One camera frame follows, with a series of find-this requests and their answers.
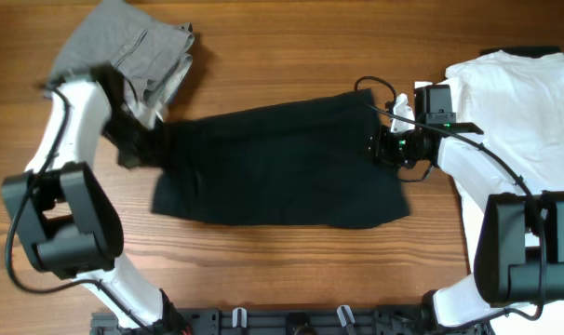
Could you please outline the black shorts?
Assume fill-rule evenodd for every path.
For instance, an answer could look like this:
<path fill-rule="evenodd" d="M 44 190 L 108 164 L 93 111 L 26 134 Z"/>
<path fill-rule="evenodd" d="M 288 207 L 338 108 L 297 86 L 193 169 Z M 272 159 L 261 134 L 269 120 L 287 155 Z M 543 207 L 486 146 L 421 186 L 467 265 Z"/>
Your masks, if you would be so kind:
<path fill-rule="evenodd" d="M 368 229 L 409 215 L 377 166 L 369 90 L 167 125 L 152 212 L 191 221 Z"/>

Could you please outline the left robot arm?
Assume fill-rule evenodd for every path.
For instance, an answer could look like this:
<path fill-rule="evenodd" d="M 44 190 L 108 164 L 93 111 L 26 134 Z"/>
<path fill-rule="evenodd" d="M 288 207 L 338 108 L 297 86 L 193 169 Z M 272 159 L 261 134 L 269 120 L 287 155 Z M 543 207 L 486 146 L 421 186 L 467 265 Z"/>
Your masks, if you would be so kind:
<path fill-rule="evenodd" d="M 140 106 L 127 102 L 131 81 L 109 63 L 68 70 L 43 89 L 52 100 L 43 139 L 25 171 L 2 184 L 9 279 L 37 295 L 84 286 L 121 334 L 177 332 L 180 316 L 125 254 L 122 223 L 92 171 L 101 137 L 122 167 L 157 165 L 159 130 L 142 123 Z"/>

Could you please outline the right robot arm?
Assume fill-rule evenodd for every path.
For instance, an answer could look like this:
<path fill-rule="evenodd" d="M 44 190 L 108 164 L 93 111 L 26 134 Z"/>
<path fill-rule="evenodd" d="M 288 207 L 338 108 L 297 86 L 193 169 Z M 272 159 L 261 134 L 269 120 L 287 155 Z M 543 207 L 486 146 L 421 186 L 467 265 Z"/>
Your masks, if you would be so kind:
<path fill-rule="evenodd" d="M 426 160 L 483 209 L 471 274 L 424 295 L 417 331 L 471 331 L 510 315 L 537 321 L 548 303 L 564 301 L 564 192 L 534 193 L 479 126 L 458 121 L 447 85 L 416 88 L 413 107 L 394 94 L 380 113 L 392 124 L 378 135 L 375 160 L 391 168 Z"/>

